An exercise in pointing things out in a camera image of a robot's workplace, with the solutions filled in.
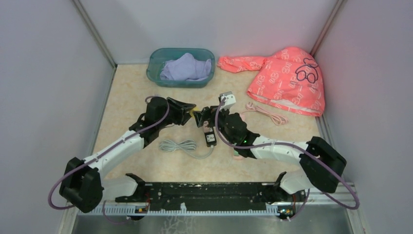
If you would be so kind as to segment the pink charger plug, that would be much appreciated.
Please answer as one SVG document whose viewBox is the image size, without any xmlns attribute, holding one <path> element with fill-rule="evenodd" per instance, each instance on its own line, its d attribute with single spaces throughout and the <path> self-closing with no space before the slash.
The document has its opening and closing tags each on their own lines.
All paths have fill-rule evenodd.
<svg viewBox="0 0 413 234">
<path fill-rule="evenodd" d="M 210 132 L 212 132 L 212 129 L 210 127 L 204 127 L 203 131 L 204 131 L 204 133 L 210 133 Z"/>
</svg>

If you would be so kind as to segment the black power strip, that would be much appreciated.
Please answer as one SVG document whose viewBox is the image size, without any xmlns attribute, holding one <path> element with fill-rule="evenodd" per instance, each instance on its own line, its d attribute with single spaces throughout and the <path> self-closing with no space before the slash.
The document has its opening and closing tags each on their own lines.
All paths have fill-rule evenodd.
<svg viewBox="0 0 413 234">
<path fill-rule="evenodd" d="M 216 135 L 215 135 L 215 131 L 213 127 L 210 127 L 212 129 L 212 132 L 210 133 L 204 133 L 205 136 L 205 142 L 207 147 L 215 147 L 217 145 L 217 139 L 216 139 Z"/>
</svg>

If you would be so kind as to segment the yellow charger plug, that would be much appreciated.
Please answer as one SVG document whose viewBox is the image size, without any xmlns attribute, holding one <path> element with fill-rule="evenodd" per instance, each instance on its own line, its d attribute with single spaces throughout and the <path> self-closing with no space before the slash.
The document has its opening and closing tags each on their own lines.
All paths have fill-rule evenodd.
<svg viewBox="0 0 413 234">
<path fill-rule="evenodd" d="M 197 112 L 196 109 L 193 109 L 189 112 L 192 118 L 195 118 L 196 112 Z"/>
</svg>

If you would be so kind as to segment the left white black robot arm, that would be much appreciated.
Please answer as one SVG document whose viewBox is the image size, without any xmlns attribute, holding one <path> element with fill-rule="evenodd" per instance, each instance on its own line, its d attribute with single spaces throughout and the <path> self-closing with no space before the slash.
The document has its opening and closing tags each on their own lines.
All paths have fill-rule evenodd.
<svg viewBox="0 0 413 234">
<path fill-rule="evenodd" d="M 129 197 L 135 202 L 145 198 L 146 188 L 134 176 L 115 179 L 105 177 L 128 157 L 143 150 L 159 137 L 169 125 L 185 125 L 196 104 L 172 98 L 149 96 L 146 110 L 137 121 L 115 142 L 84 159 L 72 158 L 66 165 L 64 176 L 53 186 L 72 207 L 84 213 L 92 211 L 101 202 Z"/>
</svg>

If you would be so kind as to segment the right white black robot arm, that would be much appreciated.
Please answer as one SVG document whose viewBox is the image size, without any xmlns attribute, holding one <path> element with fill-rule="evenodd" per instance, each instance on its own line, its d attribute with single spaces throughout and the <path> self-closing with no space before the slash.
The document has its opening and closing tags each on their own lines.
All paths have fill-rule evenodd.
<svg viewBox="0 0 413 234">
<path fill-rule="evenodd" d="M 311 188 L 335 193 L 343 182 L 347 161 L 321 137 L 314 136 L 304 142 L 270 139 L 248 130 L 239 113 L 231 114 L 218 106 L 193 111 L 193 115 L 198 127 L 205 124 L 215 127 L 217 136 L 240 157 L 297 165 L 297 170 L 281 173 L 276 180 L 274 194 L 280 201 Z"/>
</svg>

